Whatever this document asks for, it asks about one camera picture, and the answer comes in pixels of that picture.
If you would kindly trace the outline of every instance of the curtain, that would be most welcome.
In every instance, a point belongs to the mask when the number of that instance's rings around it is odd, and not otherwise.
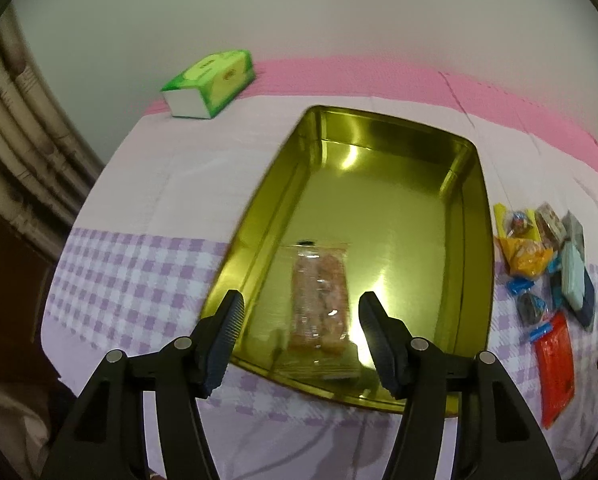
[[[43,85],[8,8],[0,18],[0,216],[57,260],[102,168]]]
[[[22,480],[34,480],[48,455],[48,393],[42,386],[0,382],[0,450]]]

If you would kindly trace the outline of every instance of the green tissue box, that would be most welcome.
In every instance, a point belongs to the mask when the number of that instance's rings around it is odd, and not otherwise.
[[[204,57],[162,89],[173,117],[211,119],[255,78],[247,50]]]

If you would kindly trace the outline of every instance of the plastic food package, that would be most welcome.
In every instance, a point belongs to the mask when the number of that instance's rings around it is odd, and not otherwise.
[[[534,282],[526,278],[512,278],[506,283],[506,288],[511,296],[518,296],[519,294],[526,292],[533,288]]]
[[[550,263],[552,248],[525,238],[499,238],[511,276],[536,280]]]
[[[594,303],[596,295],[587,269],[584,269],[584,286],[583,307],[581,310],[575,311],[575,317],[581,323],[581,326],[590,332],[594,325]]]
[[[509,211],[506,215],[508,238],[523,238],[533,228],[533,225],[525,211]]]
[[[550,245],[554,251],[558,251],[566,240],[567,233],[554,209],[550,204],[544,202],[534,212],[534,218],[543,243]]]
[[[274,370],[295,379],[343,379],[360,373],[349,339],[345,250],[300,242],[292,268],[292,318],[287,349]]]
[[[526,238],[541,241],[541,234],[536,226],[534,209],[512,211],[497,203],[493,206],[496,230],[499,238]]]
[[[561,292],[561,255],[557,254],[547,268],[550,276],[550,293],[552,295],[552,305],[555,309],[565,306],[566,301]]]
[[[525,326],[538,325],[550,320],[546,302],[530,292],[524,292],[516,298],[516,310]]]
[[[552,321],[552,331],[534,342],[541,382],[541,425],[547,429],[575,395],[575,371],[568,324],[563,312]]]
[[[581,259],[586,260],[586,245],[583,238],[583,226],[570,211],[563,219],[563,227],[566,229],[566,239],[572,241],[576,250],[581,254]]]
[[[541,237],[533,221],[534,211],[527,209],[525,213],[531,222],[530,229],[523,237],[508,237],[512,230],[506,230],[506,219],[511,214],[519,212],[508,212],[503,204],[495,204],[494,207],[496,232],[501,244],[511,276],[520,276],[528,280],[536,280],[546,269],[552,259],[554,252],[541,243]]]
[[[300,246],[292,271],[292,348],[344,350],[349,305],[342,251]]]
[[[578,312],[583,308],[583,297],[586,293],[584,280],[586,266],[581,259],[581,254],[570,241],[563,246],[561,262],[561,292],[568,300],[570,308]]]

